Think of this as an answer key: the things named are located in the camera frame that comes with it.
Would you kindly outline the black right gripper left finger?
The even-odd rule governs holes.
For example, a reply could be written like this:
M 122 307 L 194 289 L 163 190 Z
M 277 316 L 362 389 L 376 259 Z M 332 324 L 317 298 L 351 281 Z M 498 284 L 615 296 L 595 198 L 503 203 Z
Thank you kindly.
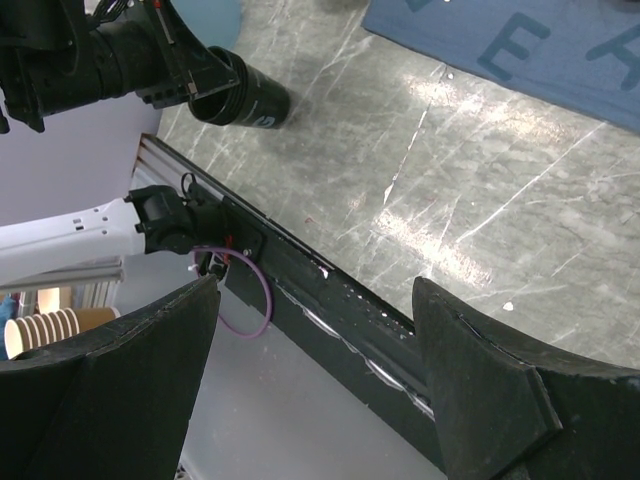
M 216 329 L 208 276 L 1 365 L 5 479 L 174 477 Z

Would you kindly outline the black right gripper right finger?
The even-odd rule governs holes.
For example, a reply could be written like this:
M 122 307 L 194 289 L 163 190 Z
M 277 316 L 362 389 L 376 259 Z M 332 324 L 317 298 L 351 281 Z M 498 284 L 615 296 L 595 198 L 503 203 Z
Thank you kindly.
M 639 373 L 537 340 L 417 278 L 412 307 L 451 479 L 635 479 Z

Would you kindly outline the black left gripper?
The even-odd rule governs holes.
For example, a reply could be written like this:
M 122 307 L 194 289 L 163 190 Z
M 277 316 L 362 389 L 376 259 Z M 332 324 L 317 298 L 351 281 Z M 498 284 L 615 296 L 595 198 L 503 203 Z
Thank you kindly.
M 4 1 L 1 130 L 135 93 L 156 109 L 240 84 L 170 1 Z

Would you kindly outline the black takeout coffee cup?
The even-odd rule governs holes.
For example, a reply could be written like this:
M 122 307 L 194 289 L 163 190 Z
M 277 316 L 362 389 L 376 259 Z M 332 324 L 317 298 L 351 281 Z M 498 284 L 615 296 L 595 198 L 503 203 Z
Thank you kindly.
M 216 126 L 237 125 L 277 129 L 287 120 L 291 109 L 289 91 L 237 54 L 221 47 L 209 51 L 231 67 L 239 84 L 188 103 L 191 114 Z

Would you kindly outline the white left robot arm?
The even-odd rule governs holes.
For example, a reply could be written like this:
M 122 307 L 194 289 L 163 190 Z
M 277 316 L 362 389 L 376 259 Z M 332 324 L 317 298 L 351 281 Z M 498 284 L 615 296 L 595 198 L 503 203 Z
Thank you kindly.
M 117 126 L 103 102 L 136 94 L 162 109 L 239 83 L 169 1 L 5 1 L 1 5 L 1 129 L 18 121 L 36 132 L 46 117 L 91 107 L 68 140 L 89 160 L 130 155 L 138 129 Z M 103 257 L 156 251 L 186 254 L 214 235 L 215 209 L 168 186 L 134 190 L 86 210 L 1 230 L 1 280 L 9 283 Z

